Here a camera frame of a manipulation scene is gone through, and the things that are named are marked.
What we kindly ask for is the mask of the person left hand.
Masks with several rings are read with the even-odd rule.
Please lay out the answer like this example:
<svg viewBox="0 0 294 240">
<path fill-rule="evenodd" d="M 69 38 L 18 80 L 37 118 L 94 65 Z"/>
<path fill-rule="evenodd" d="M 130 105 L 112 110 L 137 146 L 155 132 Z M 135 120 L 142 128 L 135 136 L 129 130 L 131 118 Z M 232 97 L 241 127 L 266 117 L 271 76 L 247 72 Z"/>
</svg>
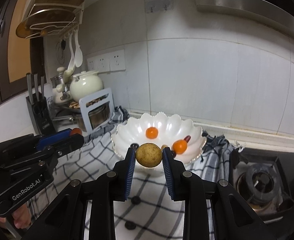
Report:
<svg viewBox="0 0 294 240">
<path fill-rule="evenodd" d="M 25 229 L 31 223 L 31 214 L 26 203 L 12 213 L 12 217 L 14 219 L 14 225 L 17 229 Z M 0 217 L 0 227 L 6 228 L 6 221 L 6 218 Z"/>
</svg>

